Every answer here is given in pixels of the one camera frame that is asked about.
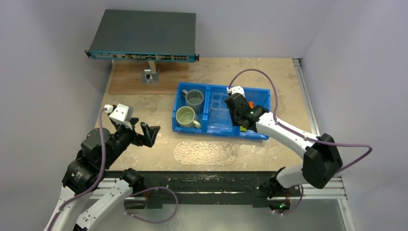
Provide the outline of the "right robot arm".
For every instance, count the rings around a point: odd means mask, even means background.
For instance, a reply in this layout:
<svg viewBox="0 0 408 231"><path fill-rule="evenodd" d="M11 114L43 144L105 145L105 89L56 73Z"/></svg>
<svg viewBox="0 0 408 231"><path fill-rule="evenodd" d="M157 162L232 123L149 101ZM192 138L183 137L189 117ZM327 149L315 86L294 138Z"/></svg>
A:
<svg viewBox="0 0 408 231"><path fill-rule="evenodd" d="M232 124L253 132L262 133L295 152L302 164L282 167L270 178L270 190L281 196L292 186L310 184L324 188L343 166L332 136L314 136L284 121L274 118L268 109L251 107L240 93L230 94L225 103L230 111Z"/></svg>

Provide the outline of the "light green mug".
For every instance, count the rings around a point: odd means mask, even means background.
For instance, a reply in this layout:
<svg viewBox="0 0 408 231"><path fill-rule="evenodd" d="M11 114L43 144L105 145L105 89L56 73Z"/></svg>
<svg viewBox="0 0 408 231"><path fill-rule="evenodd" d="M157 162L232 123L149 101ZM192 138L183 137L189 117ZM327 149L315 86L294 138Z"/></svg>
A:
<svg viewBox="0 0 408 231"><path fill-rule="evenodd" d="M182 128L202 128L197 120L196 112L189 106L180 107L176 111L176 121Z"/></svg>

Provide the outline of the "blue plastic divided bin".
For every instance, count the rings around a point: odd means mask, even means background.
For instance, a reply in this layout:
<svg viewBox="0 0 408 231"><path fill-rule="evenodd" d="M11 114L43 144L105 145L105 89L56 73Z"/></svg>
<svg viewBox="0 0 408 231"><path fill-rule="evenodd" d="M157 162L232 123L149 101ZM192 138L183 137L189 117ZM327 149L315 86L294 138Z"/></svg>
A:
<svg viewBox="0 0 408 231"><path fill-rule="evenodd" d="M201 129L196 128L182 128L176 121L176 111L186 105L185 98L182 95L182 90L200 90L204 94L204 110L199 114L198 122L202 125ZM225 85L213 85L213 84L199 84L189 82L179 82L177 87L176 98L173 106L172 113L172 130L179 133L200 134L200 135L212 135L219 137L240 138L250 140L268 140L269 136L256 133L251 130L246 132L240 132L240 127L234 127L232 130L210 130L208 126L208 112L211 92L220 92L227 94L227 86Z"/></svg>

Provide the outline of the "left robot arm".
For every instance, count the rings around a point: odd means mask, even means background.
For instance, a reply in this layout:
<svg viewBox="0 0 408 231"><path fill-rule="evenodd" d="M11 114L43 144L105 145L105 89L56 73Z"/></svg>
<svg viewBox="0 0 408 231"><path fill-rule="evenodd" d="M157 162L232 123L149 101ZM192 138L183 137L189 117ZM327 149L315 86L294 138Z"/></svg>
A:
<svg viewBox="0 0 408 231"><path fill-rule="evenodd" d="M134 130L138 118L131 118L130 128L115 125L115 133L100 126L91 130L81 143L62 180L58 203L48 222L47 231L94 231L100 222L128 196L137 197L144 190L144 177L128 168L91 207L86 202L93 195L113 162L130 146L154 145L159 126L140 124L143 134Z"/></svg>

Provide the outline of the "clear textured oval tray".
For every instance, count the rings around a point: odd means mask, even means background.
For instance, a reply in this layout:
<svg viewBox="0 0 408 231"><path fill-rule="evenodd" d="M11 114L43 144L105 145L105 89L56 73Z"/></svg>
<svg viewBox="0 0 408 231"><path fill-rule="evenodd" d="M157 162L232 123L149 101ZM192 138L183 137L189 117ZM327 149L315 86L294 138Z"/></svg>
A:
<svg viewBox="0 0 408 231"><path fill-rule="evenodd" d="M173 150L174 159L189 166L227 166L236 159L233 145L225 141L182 141Z"/></svg>

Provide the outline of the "clear plastic holder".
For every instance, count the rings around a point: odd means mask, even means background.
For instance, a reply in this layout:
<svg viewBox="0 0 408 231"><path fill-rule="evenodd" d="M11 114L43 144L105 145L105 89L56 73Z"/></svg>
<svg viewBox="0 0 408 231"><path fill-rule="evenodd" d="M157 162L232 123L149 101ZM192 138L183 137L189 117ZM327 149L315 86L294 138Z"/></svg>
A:
<svg viewBox="0 0 408 231"><path fill-rule="evenodd" d="M211 92L208 126L210 130L232 130L229 110L225 104L226 93Z"/></svg>

